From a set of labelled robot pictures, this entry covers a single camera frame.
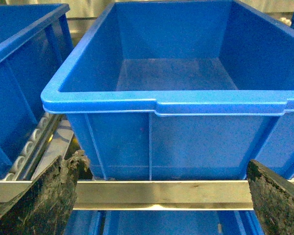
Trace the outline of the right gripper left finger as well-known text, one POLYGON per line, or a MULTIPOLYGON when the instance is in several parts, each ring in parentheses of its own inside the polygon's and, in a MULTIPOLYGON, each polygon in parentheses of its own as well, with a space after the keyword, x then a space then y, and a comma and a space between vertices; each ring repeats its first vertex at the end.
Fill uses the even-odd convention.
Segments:
POLYGON ((62 235, 73 211, 79 175, 90 160, 78 150, 58 156, 29 187, 0 206, 0 235, 62 235))

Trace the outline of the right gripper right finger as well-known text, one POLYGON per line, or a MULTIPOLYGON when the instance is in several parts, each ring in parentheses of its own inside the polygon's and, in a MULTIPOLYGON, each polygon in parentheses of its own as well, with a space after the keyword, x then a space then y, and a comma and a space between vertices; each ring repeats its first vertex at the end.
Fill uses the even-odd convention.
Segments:
POLYGON ((294 184, 254 159, 246 176, 264 234, 294 235, 294 184))

